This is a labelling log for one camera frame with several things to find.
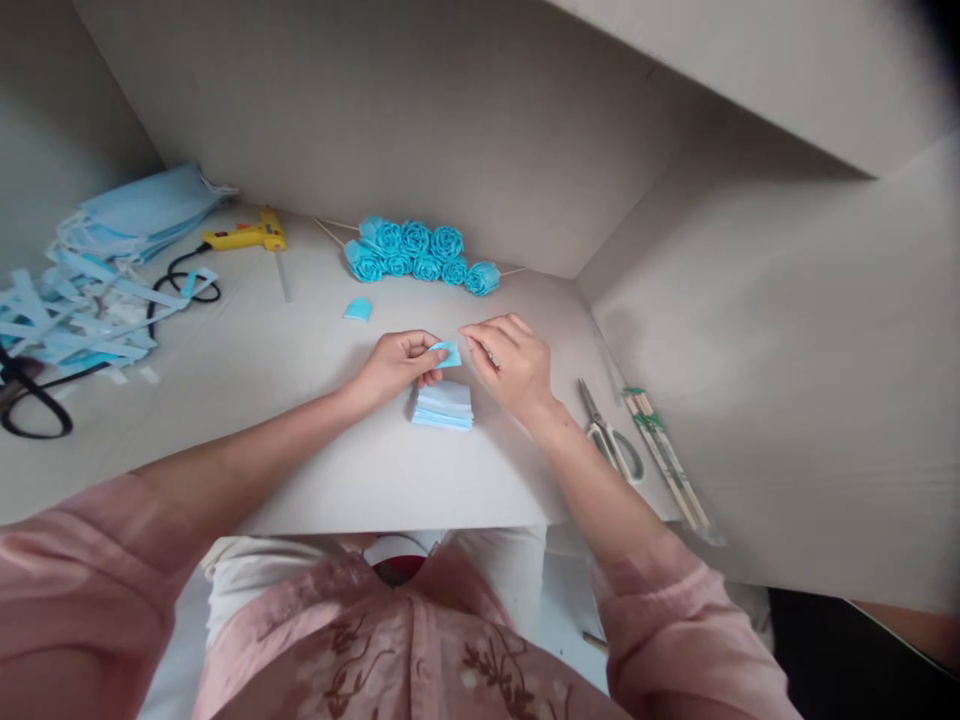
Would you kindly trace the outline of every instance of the paper flower garland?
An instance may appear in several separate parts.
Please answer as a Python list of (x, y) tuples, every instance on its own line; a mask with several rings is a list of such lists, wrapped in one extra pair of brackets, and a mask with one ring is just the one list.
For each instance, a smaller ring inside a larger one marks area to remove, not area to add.
[[(500, 286), (501, 273), (492, 262), (478, 262), (468, 268), (463, 256), (463, 235), (456, 228), (441, 225), (430, 232), (421, 222), (407, 220), (400, 226), (376, 215), (357, 227), (332, 220), (314, 220), (343, 248), (350, 272), (360, 282), (379, 282), (384, 274), (394, 277), (412, 274), (424, 282), (443, 280), (451, 287), (463, 285), (477, 297), (488, 295)], [(360, 238), (344, 244), (325, 223), (355, 230)]]

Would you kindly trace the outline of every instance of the pink shirt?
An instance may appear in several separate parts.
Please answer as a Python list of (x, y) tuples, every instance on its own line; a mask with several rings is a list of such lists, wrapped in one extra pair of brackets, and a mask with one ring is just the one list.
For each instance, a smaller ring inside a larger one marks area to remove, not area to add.
[[(5, 717), (134, 718), (211, 538), (135, 475), (0, 529)], [(510, 629), (470, 561), (390, 590), (357, 556), (272, 588), (207, 653), (195, 718), (799, 718), (786, 679), (674, 535), (598, 573), (607, 698)]]

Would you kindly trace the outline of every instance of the pink sleeve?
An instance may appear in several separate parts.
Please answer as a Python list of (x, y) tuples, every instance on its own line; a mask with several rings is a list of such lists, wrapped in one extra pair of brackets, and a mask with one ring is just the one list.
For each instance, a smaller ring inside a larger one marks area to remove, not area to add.
[(723, 577), (676, 535), (601, 570), (610, 695), (634, 717), (800, 718)]
[(209, 545), (135, 475), (0, 528), (4, 714), (136, 717)]

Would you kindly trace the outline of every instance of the hand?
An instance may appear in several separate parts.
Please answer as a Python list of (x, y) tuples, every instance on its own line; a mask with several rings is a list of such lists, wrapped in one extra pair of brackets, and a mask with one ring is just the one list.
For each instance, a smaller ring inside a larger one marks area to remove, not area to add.
[(414, 380), (417, 387), (443, 379), (436, 366), (447, 357), (446, 350), (428, 352), (440, 338), (425, 330), (387, 333), (381, 337), (357, 376), (348, 387), (370, 411), (385, 405)]
[(470, 344), (480, 378), (504, 410), (529, 425), (557, 408), (559, 402), (550, 390), (550, 347), (519, 315), (466, 325), (460, 332)]

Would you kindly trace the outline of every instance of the stack of blue paper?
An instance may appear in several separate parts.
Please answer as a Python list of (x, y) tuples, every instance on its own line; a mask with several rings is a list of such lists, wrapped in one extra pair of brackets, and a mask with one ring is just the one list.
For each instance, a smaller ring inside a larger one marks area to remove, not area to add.
[(433, 387), (425, 385), (417, 393), (413, 422), (457, 432), (469, 431), (473, 427), (470, 386), (448, 380), (438, 382)]

